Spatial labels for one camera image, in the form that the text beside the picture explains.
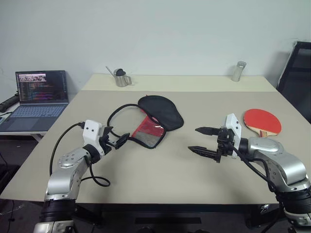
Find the laptop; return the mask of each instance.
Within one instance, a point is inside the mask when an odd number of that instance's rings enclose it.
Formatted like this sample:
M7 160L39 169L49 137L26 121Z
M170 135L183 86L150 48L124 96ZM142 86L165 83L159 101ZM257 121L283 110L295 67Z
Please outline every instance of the laptop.
M16 72L20 106L0 132L44 132L69 104L64 70Z

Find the laptop keyboard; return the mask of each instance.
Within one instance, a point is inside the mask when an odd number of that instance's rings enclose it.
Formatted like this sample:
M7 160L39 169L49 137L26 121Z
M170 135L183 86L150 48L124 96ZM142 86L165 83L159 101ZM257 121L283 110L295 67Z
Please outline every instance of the laptop keyboard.
M65 106L19 107L10 117L58 117Z

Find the wooden paddle handle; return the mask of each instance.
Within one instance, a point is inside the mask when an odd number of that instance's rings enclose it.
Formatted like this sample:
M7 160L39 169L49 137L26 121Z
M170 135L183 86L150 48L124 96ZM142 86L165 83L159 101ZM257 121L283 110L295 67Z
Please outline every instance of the wooden paddle handle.
M259 135L260 135L260 137L268 137L266 131L260 131Z

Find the laptop screen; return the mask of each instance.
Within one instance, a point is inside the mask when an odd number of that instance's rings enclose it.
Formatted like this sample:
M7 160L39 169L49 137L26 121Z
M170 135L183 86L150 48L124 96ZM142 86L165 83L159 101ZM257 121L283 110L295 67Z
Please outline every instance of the laptop screen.
M68 103L64 70L16 72L19 102Z

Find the robotic arm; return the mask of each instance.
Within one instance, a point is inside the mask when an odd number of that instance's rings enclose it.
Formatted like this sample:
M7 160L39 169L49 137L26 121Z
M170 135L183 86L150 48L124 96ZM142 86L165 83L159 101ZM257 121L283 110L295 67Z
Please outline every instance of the robotic arm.
M117 142L112 142L108 136L112 127L103 127L101 123L93 120L86 120L83 128L84 146L64 154L58 160L59 168L49 179L41 222L36 224L34 233L72 232L72 215L75 212L75 200L79 194L82 176L88 167L91 169L92 164L111 151L110 146L118 149L129 137L127 133Z
M293 224L291 231L309 232L311 230L311 184L303 163L283 146L272 139L251 137L241 138L241 126L234 114L226 117L225 125L219 129L201 127L196 131L206 135L217 135L217 151L204 147L189 147L201 156L220 162L221 156L238 155L250 168L250 162L259 164L266 171L261 176L268 181L270 191L284 207L284 213Z

